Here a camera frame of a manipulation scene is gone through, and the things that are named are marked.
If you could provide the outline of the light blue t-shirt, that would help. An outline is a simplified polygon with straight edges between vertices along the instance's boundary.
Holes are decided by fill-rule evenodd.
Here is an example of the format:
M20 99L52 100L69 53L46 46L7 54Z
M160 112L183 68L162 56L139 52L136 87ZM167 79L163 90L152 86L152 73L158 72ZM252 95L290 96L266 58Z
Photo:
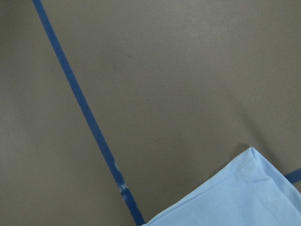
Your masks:
M298 226L299 191L256 149L149 221L150 226Z

